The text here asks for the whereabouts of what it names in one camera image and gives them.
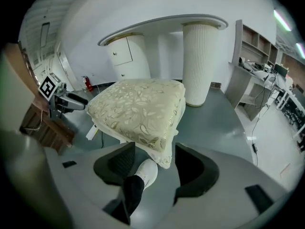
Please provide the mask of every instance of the shelving unit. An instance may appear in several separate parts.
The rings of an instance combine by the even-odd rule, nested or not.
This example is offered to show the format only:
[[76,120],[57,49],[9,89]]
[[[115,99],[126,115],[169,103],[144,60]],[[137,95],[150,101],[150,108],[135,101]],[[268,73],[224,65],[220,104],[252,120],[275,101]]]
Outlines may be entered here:
[[266,63],[274,68],[277,48],[264,36],[236,21],[235,46],[231,65],[234,71],[225,92],[233,108],[243,103],[244,110],[252,121],[258,115],[260,108],[265,105],[271,95],[271,89],[266,87],[264,81],[239,66],[239,58],[252,62]]
[[239,58],[243,57],[252,62],[266,63],[274,67],[277,48],[265,37],[243,24],[242,20],[236,21],[235,46],[232,63],[238,65]]

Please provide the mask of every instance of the ribbed white pillar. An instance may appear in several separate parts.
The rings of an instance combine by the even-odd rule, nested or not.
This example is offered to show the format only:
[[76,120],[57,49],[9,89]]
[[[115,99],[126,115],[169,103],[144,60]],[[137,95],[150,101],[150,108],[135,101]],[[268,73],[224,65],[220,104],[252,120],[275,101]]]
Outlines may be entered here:
[[218,29],[211,25],[183,27],[183,79],[187,105],[201,106],[212,81]]

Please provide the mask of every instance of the ceiling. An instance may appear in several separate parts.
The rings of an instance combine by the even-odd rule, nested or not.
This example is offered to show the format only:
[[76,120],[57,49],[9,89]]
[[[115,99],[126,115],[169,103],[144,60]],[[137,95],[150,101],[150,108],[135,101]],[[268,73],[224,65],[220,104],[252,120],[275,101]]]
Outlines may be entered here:
[[50,23],[47,44],[44,48],[45,55],[49,55],[54,53],[58,29],[73,2],[74,0],[35,0],[26,12],[19,38],[34,62],[37,62],[36,51],[40,50],[42,24]]
[[[74,0],[35,0],[26,12],[23,18],[19,38],[22,46],[26,47],[28,55],[32,58],[34,64],[37,64],[38,61],[36,52],[40,50],[42,24],[50,23],[47,45],[44,48],[44,53],[48,56],[54,53],[54,45],[56,43],[58,29],[61,26],[63,17],[73,2]],[[285,8],[277,1],[274,1],[274,7],[293,28],[292,31],[286,31],[277,21],[276,46],[284,53],[305,64],[305,60],[300,57],[295,46],[295,44],[301,42],[302,39],[296,29],[293,19],[289,16],[289,13]]]

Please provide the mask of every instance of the white cabinet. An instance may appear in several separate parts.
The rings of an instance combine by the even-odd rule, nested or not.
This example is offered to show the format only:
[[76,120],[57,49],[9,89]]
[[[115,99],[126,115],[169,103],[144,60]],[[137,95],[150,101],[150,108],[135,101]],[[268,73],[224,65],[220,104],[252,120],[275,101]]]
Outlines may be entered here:
[[107,45],[107,52],[118,80],[151,77],[143,36],[131,35],[120,38]]
[[107,51],[113,66],[132,61],[126,37],[111,42]]

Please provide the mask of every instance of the ceiling light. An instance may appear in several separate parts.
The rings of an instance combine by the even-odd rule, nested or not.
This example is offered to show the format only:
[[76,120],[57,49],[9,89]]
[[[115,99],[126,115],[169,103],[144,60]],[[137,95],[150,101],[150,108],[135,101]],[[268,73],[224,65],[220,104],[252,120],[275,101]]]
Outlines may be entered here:
[[300,43],[297,43],[296,46],[297,46],[302,58],[305,59],[304,49],[303,49],[302,45]]
[[288,24],[286,23],[286,21],[284,21],[282,16],[277,11],[275,11],[275,10],[274,10],[274,16],[283,25],[283,27],[285,28],[286,31],[291,31],[291,29],[288,26]]
[[40,34],[40,47],[44,47],[47,44],[47,36],[50,28],[50,22],[43,23],[41,26],[41,34]]

